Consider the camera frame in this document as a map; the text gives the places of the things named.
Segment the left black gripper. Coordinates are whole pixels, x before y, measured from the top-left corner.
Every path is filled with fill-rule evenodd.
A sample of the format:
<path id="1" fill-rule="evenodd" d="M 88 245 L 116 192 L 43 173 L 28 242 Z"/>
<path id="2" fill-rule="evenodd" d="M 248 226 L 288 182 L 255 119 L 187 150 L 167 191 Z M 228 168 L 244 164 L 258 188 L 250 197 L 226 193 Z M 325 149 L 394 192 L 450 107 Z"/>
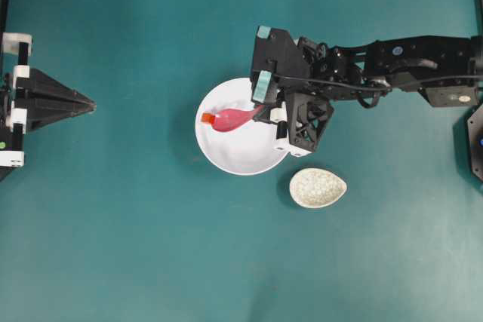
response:
<path id="1" fill-rule="evenodd" d="M 1 55 L 11 54 L 17 56 L 18 60 L 1 86 L 1 179 L 24 165 L 23 138 L 26 133 L 95 110 L 93 100 L 39 69 L 31 68 L 31 53 L 31 35 L 13 32 L 3 34 Z M 26 90 L 57 100 L 20 100 Z"/>

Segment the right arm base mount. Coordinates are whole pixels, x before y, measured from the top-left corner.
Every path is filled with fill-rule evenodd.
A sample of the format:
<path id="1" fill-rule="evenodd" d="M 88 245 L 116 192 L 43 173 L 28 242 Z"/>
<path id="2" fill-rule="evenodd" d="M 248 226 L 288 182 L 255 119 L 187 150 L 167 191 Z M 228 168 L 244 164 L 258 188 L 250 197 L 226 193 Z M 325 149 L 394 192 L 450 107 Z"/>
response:
<path id="1" fill-rule="evenodd" d="M 479 179 L 482 178 L 482 105 L 478 106 L 469 116 L 466 122 L 467 140 L 469 145 L 469 160 L 473 175 Z"/>

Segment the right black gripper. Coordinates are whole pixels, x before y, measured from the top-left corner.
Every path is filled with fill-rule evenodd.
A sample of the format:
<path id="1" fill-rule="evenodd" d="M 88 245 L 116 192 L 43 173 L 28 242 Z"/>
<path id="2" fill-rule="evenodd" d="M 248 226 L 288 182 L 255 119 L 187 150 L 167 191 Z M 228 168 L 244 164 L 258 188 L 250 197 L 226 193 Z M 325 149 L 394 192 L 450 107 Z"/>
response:
<path id="1" fill-rule="evenodd" d="M 294 157 L 316 151 L 334 109 L 313 73 L 328 55 L 325 43 L 294 39 L 283 29 L 258 26 L 251 63 L 251 101 L 263 105 L 256 122 L 276 126 L 275 148 Z"/>

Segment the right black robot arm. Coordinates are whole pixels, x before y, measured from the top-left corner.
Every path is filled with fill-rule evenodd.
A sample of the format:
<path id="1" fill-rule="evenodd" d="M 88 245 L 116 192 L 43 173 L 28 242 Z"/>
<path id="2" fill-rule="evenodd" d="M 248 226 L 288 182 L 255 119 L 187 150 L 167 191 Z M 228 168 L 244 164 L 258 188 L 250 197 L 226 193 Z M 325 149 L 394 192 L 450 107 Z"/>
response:
<path id="1" fill-rule="evenodd" d="M 315 152 L 336 101 L 376 107 L 393 90 L 415 92 L 432 107 L 476 106 L 482 38 L 418 36 L 358 47 L 329 47 L 260 26 L 251 64 L 254 120 L 277 127 L 294 156 Z"/>

